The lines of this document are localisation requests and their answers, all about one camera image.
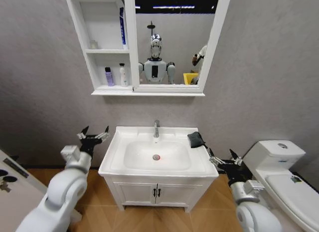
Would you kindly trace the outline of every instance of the wooden floor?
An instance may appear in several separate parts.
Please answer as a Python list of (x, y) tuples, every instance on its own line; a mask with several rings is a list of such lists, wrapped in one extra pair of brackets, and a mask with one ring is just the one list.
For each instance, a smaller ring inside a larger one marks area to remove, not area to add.
[[(30, 169), (45, 185), (59, 169)], [(225, 175), (220, 175), (191, 213), (183, 208), (126, 207), (118, 210), (104, 179), (90, 170), (88, 189), (76, 210), (82, 221), (72, 232), (242, 232)]]

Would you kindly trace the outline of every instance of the sink cabinet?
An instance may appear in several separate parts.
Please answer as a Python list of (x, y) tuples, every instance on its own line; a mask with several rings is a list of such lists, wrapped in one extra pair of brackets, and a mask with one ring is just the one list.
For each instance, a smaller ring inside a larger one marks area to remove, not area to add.
[(120, 210), (124, 206), (171, 206), (191, 211), (218, 171), (204, 146), (191, 148), (197, 128), (116, 127), (99, 168)]
[(120, 210), (124, 206), (184, 207), (190, 212), (215, 178), (105, 176)]

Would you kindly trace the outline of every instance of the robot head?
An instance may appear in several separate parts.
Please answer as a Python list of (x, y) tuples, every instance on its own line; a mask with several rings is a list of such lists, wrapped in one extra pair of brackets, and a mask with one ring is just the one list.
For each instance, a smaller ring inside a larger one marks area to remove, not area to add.
[(152, 58), (159, 58), (161, 52), (161, 37), (158, 34), (151, 36), (151, 56)]

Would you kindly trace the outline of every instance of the toilet lid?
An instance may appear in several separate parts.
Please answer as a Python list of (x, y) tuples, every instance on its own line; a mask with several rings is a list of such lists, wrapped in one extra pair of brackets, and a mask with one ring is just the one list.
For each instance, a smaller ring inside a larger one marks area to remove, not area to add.
[(319, 194), (314, 189), (294, 175), (272, 175), (266, 181), (295, 215), (319, 231)]

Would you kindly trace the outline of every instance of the sink basin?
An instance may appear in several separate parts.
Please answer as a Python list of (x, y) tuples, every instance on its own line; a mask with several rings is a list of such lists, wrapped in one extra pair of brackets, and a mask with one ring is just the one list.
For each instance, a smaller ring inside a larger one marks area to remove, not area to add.
[(116, 128), (101, 163), (100, 175), (165, 175), (216, 177), (204, 146), (192, 149), (187, 135), (197, 128), (153, 127)]
[(124, 165), (130, 169), (180, 171), (190, 167), (190, 158), (181, 142), (134, 141), (126, 147)]

